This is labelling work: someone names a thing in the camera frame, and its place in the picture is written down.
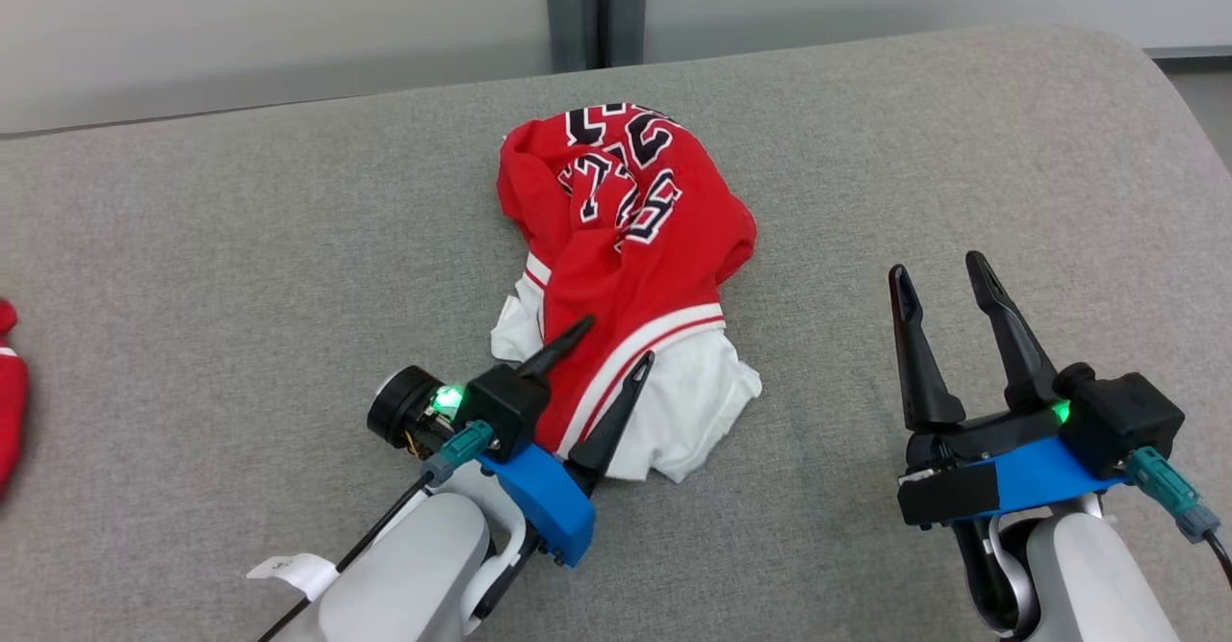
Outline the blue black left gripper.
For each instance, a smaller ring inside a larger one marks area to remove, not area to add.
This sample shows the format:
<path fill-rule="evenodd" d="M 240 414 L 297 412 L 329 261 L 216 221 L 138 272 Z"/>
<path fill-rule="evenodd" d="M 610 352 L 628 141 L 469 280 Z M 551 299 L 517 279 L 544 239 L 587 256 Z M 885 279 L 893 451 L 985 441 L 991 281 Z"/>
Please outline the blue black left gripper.
<path fill-rule="evenodd" d="M 549 371 L 569 356 L 594 322 L 594 315 L 574 322 L 562 335 L 546 343 L 538 352 L 521 364 L 515 375 L 520 378 L 549 380 Z M 564 567 L 574 568 L 585 557 L 598 524 L 598 510 L 574 479 L 607 477 L 654 365 L 655 352 L 648 349 L 622 380 L 620 393 L 591 428 L 591 433 L 569 450 L 568 472 L 553 453 L 537 449 L 533 444 L 514 453 L 506 462 L 499 462 L 489 453 L 480 453 L 478 457 L 480 467 L 496 476 L 501 489 L 549 547 L 549 555 L 559 557 Z"/>

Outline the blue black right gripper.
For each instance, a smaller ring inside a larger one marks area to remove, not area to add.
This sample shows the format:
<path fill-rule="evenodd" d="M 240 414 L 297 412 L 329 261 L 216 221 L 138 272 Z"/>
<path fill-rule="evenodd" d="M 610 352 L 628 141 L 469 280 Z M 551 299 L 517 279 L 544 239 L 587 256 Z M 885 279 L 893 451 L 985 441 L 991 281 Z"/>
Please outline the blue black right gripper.
<path fill-rule="evenodd" d="M 930 527 L 1061 504 L 1126 484 L 1096 478 L 1064 447 L 1052 409 L 1057 370 L 983 253 L 966 253 L 977 307 L 989 318 L 1005 372 L 1008 412 L 960 425 L 966 409 L 942 380 L 923 329 L 910 274 L 890 269 L 890 315 L 899 392 L 910 440 L 897 500 L 907 525 Z"/>

